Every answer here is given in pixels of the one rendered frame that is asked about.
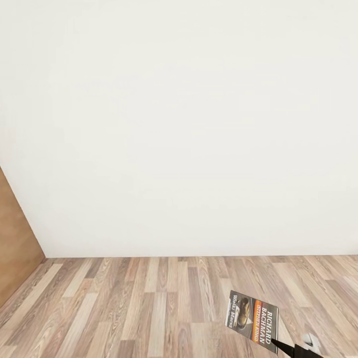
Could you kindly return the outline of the hardback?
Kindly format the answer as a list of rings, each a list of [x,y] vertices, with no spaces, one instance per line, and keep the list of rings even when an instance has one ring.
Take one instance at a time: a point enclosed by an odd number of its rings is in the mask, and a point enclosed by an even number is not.
[[[277,354],[278,307],[231,290],[225,326]]]

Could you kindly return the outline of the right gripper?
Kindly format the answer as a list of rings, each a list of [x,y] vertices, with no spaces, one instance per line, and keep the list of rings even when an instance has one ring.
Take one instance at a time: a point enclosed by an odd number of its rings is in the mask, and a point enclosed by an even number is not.
[[[299,345],[296,344],[293,348],[292,346],[289,346],[287,344],[284,344],[274,339],[271,339],[271,342],[276,347],[278,347],[278,349],[282,350],[291,358],[323,358],[322,356],[316,354],[315,352],[304,349],[303,347],[300,347]]]

